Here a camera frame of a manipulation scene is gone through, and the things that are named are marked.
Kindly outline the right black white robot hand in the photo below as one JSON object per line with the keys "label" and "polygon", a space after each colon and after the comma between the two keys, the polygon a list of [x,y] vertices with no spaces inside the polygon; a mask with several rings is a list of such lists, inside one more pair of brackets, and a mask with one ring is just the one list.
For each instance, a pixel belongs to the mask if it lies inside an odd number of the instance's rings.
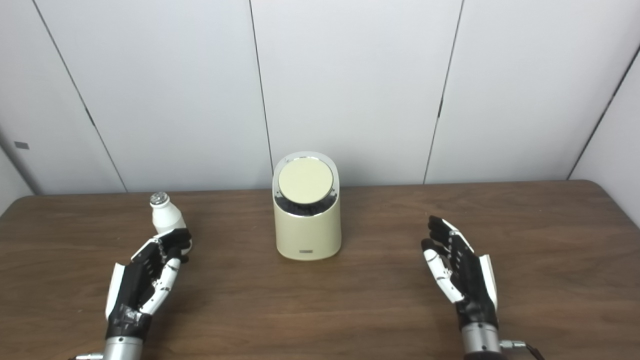
{"label": "right black white robot hand", "polygon": [[486,323],[499,328],[498,287],[488,254],[477,255],[459,228],[430,215],[423,257],[439,289],[455,306],[459,328]]}

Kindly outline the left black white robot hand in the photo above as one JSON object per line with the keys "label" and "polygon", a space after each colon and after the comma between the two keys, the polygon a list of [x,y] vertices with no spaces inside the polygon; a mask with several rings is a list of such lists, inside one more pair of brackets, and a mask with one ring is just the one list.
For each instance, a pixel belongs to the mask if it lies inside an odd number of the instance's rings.
{"label": "left black white robot hand", "polygon": [[126,265],[116,263],[107,295],[105,339],[146,341],[154,314],[173,290],[182,264],[188,262],[192,235],[174,228],[149,239]]}

